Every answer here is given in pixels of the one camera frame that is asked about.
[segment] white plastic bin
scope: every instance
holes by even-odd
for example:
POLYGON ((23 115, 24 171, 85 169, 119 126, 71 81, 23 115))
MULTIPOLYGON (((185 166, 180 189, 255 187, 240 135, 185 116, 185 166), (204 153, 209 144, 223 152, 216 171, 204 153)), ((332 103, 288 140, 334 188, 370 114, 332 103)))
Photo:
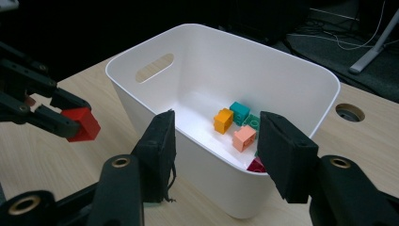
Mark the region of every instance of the white plastic bin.
POLYGON ((156 114, 175 111, 178 176, 234 218, 255 216, 275 185, 267 173, 247 171, 256 141, 239 153, 231 145, 237 125, 215 131, 218 111, 238 102, 258 117, 261 110, 280 114, 312 137, 340 91, 322 67, 199 24, 121 53, 106 74, 139 134, 156 114))

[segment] pink cube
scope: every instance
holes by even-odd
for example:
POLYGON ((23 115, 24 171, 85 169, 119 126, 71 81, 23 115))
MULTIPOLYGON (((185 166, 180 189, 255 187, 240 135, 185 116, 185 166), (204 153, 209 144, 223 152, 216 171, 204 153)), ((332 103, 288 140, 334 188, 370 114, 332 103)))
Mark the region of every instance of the pink cube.
POLYGON ((241 126, 239 131, 234 132, 232 146, 240 153, 255 141, 256 130, 249 125, 241 126))

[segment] toy block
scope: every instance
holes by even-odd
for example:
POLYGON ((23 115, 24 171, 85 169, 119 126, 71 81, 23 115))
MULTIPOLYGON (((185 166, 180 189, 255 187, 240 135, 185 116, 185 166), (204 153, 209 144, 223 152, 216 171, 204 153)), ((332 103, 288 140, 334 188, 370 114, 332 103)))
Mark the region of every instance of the toy block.
POLYGON ((100 132, 101 127, 88 107, 62 110, 61 115, 80 124, 77 134, 74 137, 67 138, 69 142, 93 140, 100 132))
POLYGON ((266 169, 264 168, 264 165, 262 164, 260 157, 254 158, 250 163, 249 167, 247 168, 247 170, 253 172, 266 172, 266 169))
POLYGON ((232 146, 240 153, 253 143, 256 137, 256 131, 249 125, 241 126, 240 130, 234 131, 232 137, 232 146))
POLYGON ((249 116, 244 120, 243 125, 249 125, 252 129, 256 130, 255 138, 258 138, 260 122, 259 117, 249 114, 249 116))
POLYGON ((234 113, 233 121, 239 126, 243 125, 244 120, 249 115, 250 109, 238 102, 234 102, 229 109, 234 113))
POLYGON ((232 124, 233 112, 223 108, 214 116, 214 128, 220 134, 225 134, 232 124))

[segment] white cable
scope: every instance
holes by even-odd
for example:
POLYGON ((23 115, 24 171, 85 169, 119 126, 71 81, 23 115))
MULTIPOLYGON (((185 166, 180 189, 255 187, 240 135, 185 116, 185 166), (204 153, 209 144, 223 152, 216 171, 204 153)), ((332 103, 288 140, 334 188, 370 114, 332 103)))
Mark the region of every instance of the white cable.
POLYGON ((373 36, 372 36, 369 40, 367 40, 367 41, 366 41, 364 44, 362 44, 361 46, 357 46, 357 47, 353 47, 353 48, 345 48, 345 47, 343 47, 343 46, 340 45, 340 40, 338 39, 338 37, 337 37, 336 35, 331 34, 331 33, 329 33, 329 32, 326 32, 326 31, 324 31, 324 32, 325 32, 326 34, 329 34, 329 35, 335 37, 335 39, 337 40, 338 46, 340 46, 341 49, 344 49, 344 50, 355 50, 355 49, 359 49, 359 48, 361 48, 361 47, 367 45, 367 44, 375 37, 375 35, 376 35, 376 33, 377 33, 378 29, 379 29, 379 26, 381 25, 382 16, 384 15, 384 7, 385 7, 385 0, 384 0, 384 2, 382 3, 381 16, 379 17, 378 26, 376 27, 375 33, 373 34, 373 36))
POLYGON ((390 45, 390 44, 394 44, 394 43, 396 43, 396 42, 398 42, 398 41, 399 41, 399 40, 390 41, 390 42, 388 42, 388 43, 385 43, 384 46, 387 46, 387 45, 390 45))
MULTIPOLYGON (((322 36, 314 36, 314 35, 301 35, 301 34, 287 34, 288 36, 294 36, 294 37, 309 37, 309 38, 317 38, 317 39, 322 39, 322 40, 331 40, 334 42, 337 42, 336 39, 330 39, 330 38, 326 38, 326 37, 322 37, 322 36)), ((347 45, 354 45, 354 46, 358 46, 358 47, 364 47, 364 48, 372 48, 372 45, 360 45, 360 44, 355 44, 355 43, 350 43, 350 42, 346 42, 346 41, 341 41, 341 43, 347 44, 347 45)))

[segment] red block held by gripper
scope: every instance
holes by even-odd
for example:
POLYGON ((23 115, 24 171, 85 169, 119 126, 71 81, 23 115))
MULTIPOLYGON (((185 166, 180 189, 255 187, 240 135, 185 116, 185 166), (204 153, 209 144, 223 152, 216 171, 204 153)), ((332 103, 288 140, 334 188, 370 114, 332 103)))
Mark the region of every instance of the red block held by gripper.
POLYGON ((88 107, 66 109, 61 115, 80 123, 80 129, 76 136, 67 138, 69 142, 93 140, 100 132, 100 124, 94 119, 88 107))

